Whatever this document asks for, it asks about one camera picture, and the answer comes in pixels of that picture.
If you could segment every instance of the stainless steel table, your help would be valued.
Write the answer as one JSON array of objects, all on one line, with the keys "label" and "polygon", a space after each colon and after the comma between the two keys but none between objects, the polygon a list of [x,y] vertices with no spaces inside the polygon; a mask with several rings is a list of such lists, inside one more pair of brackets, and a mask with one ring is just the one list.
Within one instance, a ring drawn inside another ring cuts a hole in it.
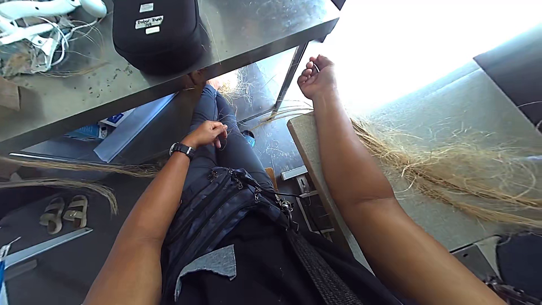
[{"label": "stainless steel table", "polygon": [[[113,9],[111,2],[106,5],[109,11]],[[339,17],[330,0],[201,0],[199,8],[208,34],[206,53],[181,73],[156,77],[129,65],[113,48],[112,16],[108,15],[98,25],[104,38],[101,48],[86,39],[74,46],[75,51],[102,61],[68,53],[59,67],[94,70],[65,78],[15,78],[22,86],[21,110],[0,112],[0,153],[26,148],[176,92],[186,85],[186,75],[198,69],[205,68],[204,77],[209,79],[300,46],[297,62],[292,64],[295,68],[305,44],[329,34]]]}]

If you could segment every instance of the gray jeans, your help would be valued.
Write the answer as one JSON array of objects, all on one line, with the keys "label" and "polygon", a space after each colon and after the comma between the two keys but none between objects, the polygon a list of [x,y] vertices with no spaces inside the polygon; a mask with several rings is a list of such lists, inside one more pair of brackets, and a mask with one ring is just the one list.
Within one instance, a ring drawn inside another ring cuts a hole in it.
[{"label": "gray jeans", "polygon": [[212,144],[200,147],[190,166],[184,182],[184,189],[192,181],[209,175],[211,168],[216,166],[240,169],[244,168],[265,189],[273,190],[273,183],[254,153],[250,144],[237,127],[237,118],[228,101],[212,86],[203,88],[192,122],[190,132],[194,131],[206,120],[217,120],[228,126],[228,138],[221,141],[222,148],[216,149]]}]

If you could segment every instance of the forearm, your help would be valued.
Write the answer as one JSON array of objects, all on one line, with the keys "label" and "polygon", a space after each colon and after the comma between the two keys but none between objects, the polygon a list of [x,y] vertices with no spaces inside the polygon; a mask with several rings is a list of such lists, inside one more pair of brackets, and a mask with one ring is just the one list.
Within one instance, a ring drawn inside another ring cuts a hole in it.
[{"label": "forearm", "polygon": [[401,208],[338,96],[314,99],[322,170],[375,274],[419,304],[503,304]]},{"label": "forearm", "polygon": [[164,240],[179,207],[189,163],[190,159],[185,154],[173,153],[136,202],[116,243],[129,238]]},{"label": "forearm", "polygon": [[395,199],[341,209],[375,275],[420,305],[504,304]]},{"label": "forearm", "polygon": [[160,249],[175,216],[190,160],[174,152],[124,221],[85,304],[157,304]]},{"label": "forearm", "polygon": [[393,198],[388,180],[354,133],[338,95],[315,97],[314,115],[324,178],[337,205]]}]

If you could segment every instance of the shoulder strap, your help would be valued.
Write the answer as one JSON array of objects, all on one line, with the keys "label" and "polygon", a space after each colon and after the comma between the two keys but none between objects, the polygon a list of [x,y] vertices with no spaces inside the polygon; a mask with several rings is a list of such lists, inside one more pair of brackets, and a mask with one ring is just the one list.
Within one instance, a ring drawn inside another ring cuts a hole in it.
[{"label": "shoulder strap", "polygon": [[301,264],[307,270],[320,296],[327,305],[361,305],[361,301],[331,269],[326,261],[301,235],[288,230],[286,235]]}]

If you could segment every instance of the black wristwatch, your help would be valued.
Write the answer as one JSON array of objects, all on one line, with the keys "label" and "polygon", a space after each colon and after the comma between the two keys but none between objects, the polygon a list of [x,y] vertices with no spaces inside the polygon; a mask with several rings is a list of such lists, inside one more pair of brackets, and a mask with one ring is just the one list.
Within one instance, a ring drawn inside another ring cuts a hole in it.
[{"label": "black wristwatch", "polygon": [[184,145],[183,143],[173,143],[173,145],[171,146],[170,148],[170,156],[173,154],[173,152],[175,151],[180,151],[182,152],[183,154],[185,154],[186,156],[188,156],[188,158],[190,160],[192,160],[192,158],[194,157],[194,154],[196,153],[196,150],[190,146],[186,146]]}]

